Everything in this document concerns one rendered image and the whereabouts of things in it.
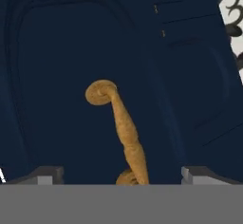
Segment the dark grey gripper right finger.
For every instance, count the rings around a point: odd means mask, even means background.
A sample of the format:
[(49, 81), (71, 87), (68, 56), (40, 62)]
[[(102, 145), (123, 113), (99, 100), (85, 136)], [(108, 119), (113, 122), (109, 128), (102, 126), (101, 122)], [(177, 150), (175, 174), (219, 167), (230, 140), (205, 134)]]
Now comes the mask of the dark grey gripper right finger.
[(240, 182), (217, 175), (205, 166), (183, 166), (182, 185), (240, 185)]

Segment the navy blue cupboard door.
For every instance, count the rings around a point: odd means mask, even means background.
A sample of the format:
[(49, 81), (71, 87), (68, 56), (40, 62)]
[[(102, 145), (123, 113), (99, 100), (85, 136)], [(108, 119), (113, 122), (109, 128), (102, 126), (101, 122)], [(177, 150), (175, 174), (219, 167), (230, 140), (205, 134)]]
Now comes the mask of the navy blue cupboard door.
[(243, 182), (243, 84), (216, 0), (141, 0), (156, 115), (146, 148), (155, 183), (185, 166)]

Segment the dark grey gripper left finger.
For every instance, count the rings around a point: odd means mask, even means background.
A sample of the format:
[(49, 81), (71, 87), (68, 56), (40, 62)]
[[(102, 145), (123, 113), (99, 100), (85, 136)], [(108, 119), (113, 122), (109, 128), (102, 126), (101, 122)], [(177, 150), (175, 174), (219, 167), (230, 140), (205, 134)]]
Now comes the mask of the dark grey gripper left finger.
[(20, 185), (59, 185), (64, 183), (62, 166), (40, 166), (27, 176), (8, 181)]

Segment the navy blue drawer front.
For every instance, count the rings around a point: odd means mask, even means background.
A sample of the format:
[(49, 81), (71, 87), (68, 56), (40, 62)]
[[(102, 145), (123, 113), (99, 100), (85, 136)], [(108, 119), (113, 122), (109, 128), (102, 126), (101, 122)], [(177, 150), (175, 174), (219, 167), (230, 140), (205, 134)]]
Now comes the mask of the navy blue drawer front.
[(10, 180), (41, 166), (67, 184), (112, 184), (127, 168), (111, 104), (86, 89), (113, 82), (137, 127), (150, 181), (181, 181), (161, 75), (117, 0), (8, 0), (0, 58), (0, 165)]

